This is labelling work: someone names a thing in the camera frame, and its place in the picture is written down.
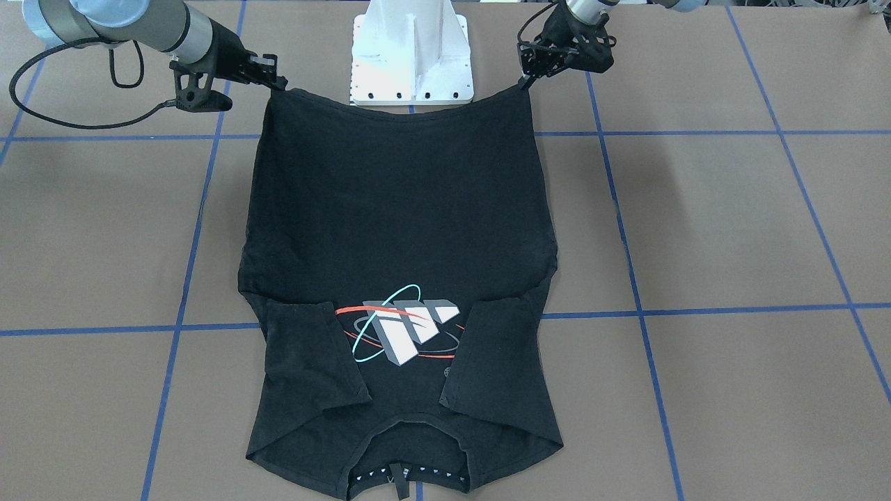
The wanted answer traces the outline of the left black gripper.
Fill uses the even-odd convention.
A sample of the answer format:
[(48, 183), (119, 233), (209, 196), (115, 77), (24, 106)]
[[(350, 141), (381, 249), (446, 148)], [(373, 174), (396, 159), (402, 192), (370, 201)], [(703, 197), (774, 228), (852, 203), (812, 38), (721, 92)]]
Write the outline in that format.
[[(613, 3), (552, 3), (535, 13), (519, 29), (517, 51), (522, 78), (518, 84), (530, 88), (539, 79), (565, 70), (602, 74), (614, 66), (615, 38), (608, 35)], [(523, 39), (528, 25), (553, 10), (543, 29), (531, 41)]]

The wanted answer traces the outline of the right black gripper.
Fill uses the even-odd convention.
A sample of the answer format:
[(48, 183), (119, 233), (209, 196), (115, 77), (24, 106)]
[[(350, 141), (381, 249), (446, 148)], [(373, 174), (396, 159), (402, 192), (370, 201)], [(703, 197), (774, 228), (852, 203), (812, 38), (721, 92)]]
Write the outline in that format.
[(209, 51), (188, 64), (188, 73), (199, 79), (225, 79), (240, 84), (257, 84), (273, 90), (284, 90), (287, 79), (279, 74), (278, 57), (275, 54), (256, 54), (243, 47), (235, 32), (211, 22)]

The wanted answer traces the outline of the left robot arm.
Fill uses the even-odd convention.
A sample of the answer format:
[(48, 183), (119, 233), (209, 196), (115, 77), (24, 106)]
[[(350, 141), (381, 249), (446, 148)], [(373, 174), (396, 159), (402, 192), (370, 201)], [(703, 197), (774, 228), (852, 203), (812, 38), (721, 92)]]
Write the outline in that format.
[(618, 1), (550, 1), (517, 32), (522, 77), (529, 89), (538, 80), (566, 70), (603, 74), (615, 64), (617, 38), (606, 26)]

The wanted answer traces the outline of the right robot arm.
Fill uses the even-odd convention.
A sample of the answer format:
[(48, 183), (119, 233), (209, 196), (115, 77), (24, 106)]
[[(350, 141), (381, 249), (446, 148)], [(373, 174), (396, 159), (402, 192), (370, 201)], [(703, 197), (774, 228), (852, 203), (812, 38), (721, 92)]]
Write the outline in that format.
[(287, 86), (276, 55), (249, 51), (235, 32), (184, 1), (24, 1), (22, 15), (50, 48), (136, 41), (168, 55), (178, 77)]

